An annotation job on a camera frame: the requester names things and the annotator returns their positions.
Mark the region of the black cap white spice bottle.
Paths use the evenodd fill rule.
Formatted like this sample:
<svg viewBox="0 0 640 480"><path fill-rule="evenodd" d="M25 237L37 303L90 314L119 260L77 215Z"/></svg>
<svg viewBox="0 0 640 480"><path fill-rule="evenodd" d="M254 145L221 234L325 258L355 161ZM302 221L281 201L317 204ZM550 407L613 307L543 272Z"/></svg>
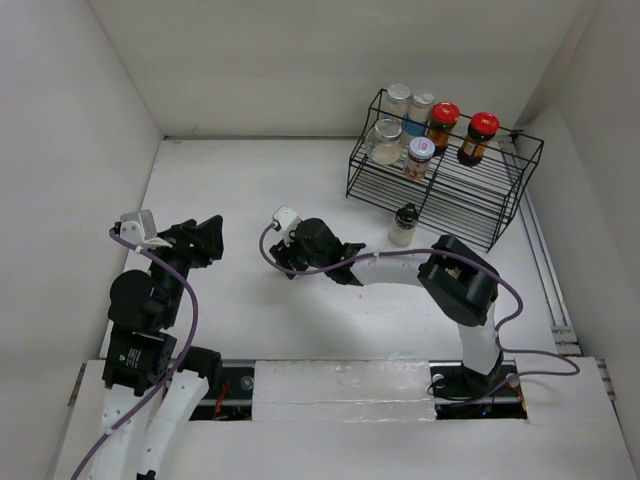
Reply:
<svg viewBox="0 0 640 480"><path fill-rule="evenodd" d="M413 203L407 203L399 208L394 215L393 223L388 232L389 241L399 247L409 246L413 240L419 220L419 211Z"/></svg>

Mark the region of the round clear glass jar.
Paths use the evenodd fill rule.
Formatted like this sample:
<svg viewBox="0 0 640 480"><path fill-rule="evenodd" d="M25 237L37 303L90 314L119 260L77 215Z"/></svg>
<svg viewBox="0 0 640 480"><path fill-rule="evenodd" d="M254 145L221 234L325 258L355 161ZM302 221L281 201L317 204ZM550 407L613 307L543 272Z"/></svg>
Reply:
<svg viewBox="0 0 640 480"><path fill-rule="evenodd" d="M383 118L377 120L365 137L367 156L378 165L391 165L401 157L402 126L399 122Z"/></svg>

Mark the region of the white lid jar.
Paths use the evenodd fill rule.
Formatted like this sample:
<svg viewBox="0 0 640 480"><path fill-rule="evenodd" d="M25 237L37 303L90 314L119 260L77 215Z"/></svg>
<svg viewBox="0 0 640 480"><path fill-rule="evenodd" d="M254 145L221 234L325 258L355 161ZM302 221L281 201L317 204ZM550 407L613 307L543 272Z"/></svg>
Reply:
<svg viewBox="0 0 640 480"><path fill-rule="evenodd" d="M413 138L407 148L404 174L414 180L425 177L431 159L435 154L435 144L427 137Z"/></svg>

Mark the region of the blue label spice jar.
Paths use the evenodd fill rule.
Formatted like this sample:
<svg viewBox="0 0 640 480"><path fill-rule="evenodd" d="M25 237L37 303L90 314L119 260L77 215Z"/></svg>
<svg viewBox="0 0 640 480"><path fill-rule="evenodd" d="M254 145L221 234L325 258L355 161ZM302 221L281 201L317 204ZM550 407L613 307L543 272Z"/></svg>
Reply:
<svg viewBox="0 0 640 480"><path fill-rule="evenodd" d="M402 143L408 147L410 142L424 135L435 97L424 90L411 94L409 106L403 121Z"/></svg>

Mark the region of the silver lid spice jar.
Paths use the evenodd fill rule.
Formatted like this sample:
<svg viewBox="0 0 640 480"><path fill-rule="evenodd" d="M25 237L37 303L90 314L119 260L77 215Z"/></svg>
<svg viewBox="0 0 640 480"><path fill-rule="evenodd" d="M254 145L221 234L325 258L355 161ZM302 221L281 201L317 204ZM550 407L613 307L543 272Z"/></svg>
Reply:
<svg viewBox="0 0 640 480"><path fill-rule="evenodd" d="M411 89L402 83L394 83L387 87L383 94L381 110L385 118L401 122L408 110Z"/></svg>

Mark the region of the red lid sauce jar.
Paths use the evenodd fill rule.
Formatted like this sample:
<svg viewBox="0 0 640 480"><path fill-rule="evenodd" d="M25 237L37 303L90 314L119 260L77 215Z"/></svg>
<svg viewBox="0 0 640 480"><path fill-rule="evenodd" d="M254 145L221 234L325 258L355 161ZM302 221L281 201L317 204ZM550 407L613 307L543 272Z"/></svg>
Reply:
<svg viewBox="0 0 640 480"><path fill-rule="evenodd" d="M459 117L460 110L454 103L439 102L432 107L426 129L426 137L435 146L435 156L443 154L447 149L450 134L455 128Z"/></svg>
<svg viewBox="0 0 640 480"><path fill-rule="evenodd" d="M468 167L479 165L488 143L500 128L499 119L489 112L475 113L469 122L467 134L458 148L458 161Z"/></svg>

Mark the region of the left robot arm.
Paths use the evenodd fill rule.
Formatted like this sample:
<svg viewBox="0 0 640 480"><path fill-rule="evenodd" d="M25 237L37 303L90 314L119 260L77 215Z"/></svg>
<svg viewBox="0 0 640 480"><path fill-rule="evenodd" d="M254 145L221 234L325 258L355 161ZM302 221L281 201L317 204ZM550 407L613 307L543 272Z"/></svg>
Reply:
<svg viewBox="0 0 640 480"><path fill-rule="evenodd" d="M112 323L102 381L100 437L74 479L161 479L199 402L222 387L220 353L193 344L199 303L188 274L223 256L215 215L158 231L153 214L124 214L109 231L149 260L111 284Z"/></svg>

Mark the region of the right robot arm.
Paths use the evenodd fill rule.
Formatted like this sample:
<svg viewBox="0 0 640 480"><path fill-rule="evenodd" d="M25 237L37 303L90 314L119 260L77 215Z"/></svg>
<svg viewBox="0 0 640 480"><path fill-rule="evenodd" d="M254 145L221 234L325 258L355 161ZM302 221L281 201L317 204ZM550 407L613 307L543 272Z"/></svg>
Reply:
<svg viewBox="0 0 640 480"><path fill-rule="evenodd" d="M293 279L320 272L346 286L396 284L426 290L442 313L458 326L462 344L460 382L483 394L499 379L503 360L495 340L498 272L452 235L443 235L434 252L378 252L364 243L343 243L319 218L301 219L283 207L270 228L281 235L262 250L274 266Z"/></svg>

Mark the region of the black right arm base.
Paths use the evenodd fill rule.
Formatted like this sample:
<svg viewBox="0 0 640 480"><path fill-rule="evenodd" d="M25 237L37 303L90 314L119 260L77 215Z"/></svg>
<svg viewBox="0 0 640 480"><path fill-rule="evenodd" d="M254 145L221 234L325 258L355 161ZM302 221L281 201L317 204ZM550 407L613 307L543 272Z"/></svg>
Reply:
<svg viewBox="0 0 640 480"><path fill-rule="evenodd" d="M528 414L519 387L497 386L517 372L515 362L504 361L488 377L466 369L460 361L430 362L427 393L434 399L437 420L526 420Z"/></svg>

